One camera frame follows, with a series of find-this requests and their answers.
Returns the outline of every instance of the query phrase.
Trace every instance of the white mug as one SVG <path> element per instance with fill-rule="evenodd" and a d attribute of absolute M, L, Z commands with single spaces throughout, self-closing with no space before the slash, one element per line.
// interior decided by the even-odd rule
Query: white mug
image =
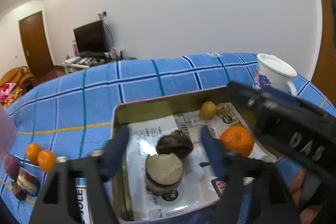
<path fill-rule="evenodd" d="M 293 79 L 297 76 L 297 72 L 285 61 L 269 54 L 257 54 L 257 67 L 255 69 L 253 87 L 255 89 L 263 89 L 271 86 L 278 90 L 288 92 L 293 96 L 297 96 Z"/>

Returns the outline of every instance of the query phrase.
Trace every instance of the yellow stripe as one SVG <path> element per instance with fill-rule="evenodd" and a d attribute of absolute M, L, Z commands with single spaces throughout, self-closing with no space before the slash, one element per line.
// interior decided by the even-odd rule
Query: yellow stripe
<path fill-rule="evenodd" d="M 108 126 L 111 125 L 111 122 L 99 122 L 99 123 L 92 123 L 88 124 L 86 128 L 93 128 L 93 127 L 101 127 L 101 126 Z M 79 130 L 79 129 L 84 129 L 84 126 L 76 126 L 76 127 L 65 127 L 65 128 L 59 128 L 59 129 L 54 129 L 54 130 L 45 130 L 45 131 L 35 131 L 35 134 L 48 134 L 48 133 L 58 133 L 58 132 L 64 132 L 64 131 L 71 131 L 71 130 Z M 24 135 L 32 135 L 32 132 L 22 132 L 18 131 L 19 134 L 24 134 Z"/>
<path fill-rule="evenodd" d="M 12 190 L 12 187 L 9 186 L 6 182 L 4 182 L 2 179 L 0 179 L 0 182 L 3 183 L 9 190 Z M 35 201 L 29 199 L 29 198 L 26 198 L 25 199 L 27 202 L 29 202 L 31 205 L 35 205 Z"/>
<path fill-rule="evenodd" d="M 322 101 L 322 103 L 320 104 L 320 107 L 323 107 L 323 105 L 326 102 L 326 100 L 327 100 L 327 97 L 325 96 L 324 99 L 323 99 L 323 101 Z"/>

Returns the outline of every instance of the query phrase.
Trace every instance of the mug rim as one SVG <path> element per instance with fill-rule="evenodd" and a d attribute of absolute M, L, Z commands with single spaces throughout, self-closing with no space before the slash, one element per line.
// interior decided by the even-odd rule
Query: mug rim
<path fill-rule="evenodd" d="M 263 56 L 271 57 L 270 60 L 280 61 L 281 63 L 283 63 L 286 66 L 290 67 L 295 73 L 294 72 L 293 73 L 283 73 L 282 71 L 279 71 L 279 70 L 277 70 L 275 68 L 272 68 L 271 66 L 269 66 L 268 64 L 266 64 L 263 61 Z M 296 70 L 291 65 L 289 65 L 288 63 L 286 63 L 285 61 L 281 60 L 280 58 L 277 58 L 275 55 L 271 55 L 271 54 L 257 54 L 257 60 L 258 60 L 258 62 L 260 62 L 261 64 L 263 64 L 265 67 L 269 68 L 272 71 L 277 72 L 278 74 L 281 74 L 281 75 L 286 76 L 286 77 L 293 77 L 293 78 L 297 77 Z"/>

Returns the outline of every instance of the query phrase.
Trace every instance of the small round yellow fruit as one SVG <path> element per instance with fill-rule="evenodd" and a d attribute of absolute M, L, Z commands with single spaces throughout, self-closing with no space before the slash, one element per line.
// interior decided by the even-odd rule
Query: small round yellow fruit
<path fill-rule="evenodd" d="M 216 115 L 216 105 L 211 101 L 203 103 L 203 105 L 201 106 L 202 118 L 205 120 L 211 120 L 214 118 L 215 115 Z"/>

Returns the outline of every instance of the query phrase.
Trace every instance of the black circle logo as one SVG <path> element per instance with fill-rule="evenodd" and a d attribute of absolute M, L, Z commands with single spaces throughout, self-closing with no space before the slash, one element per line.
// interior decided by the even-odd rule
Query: black circle logo
<path fill-rule="evenodd" d="M 227 123 L 227 124 L 229 124 L 229 123 L 232 123 L 232 122 L 233 122 L 233 119 L 232 119 L 232 117 L 231 117 L 231 116 L 229 116 L 229 115 L 226 115 L 226 116 L 224 116 L 224 117 L 222 118 L 222 120 L 223 120 L 223 122 L 224 122 L 224 123 Z"/>
<path fill-rule="evenodd" d="M 179 196 L 179 192 L 177 190 L 174 190 L 171 193 L 165 193 L 162 195 L 162 198 L 165 201 L 174 201 L 175 199 L 177 199 L 177 197 Z"/>

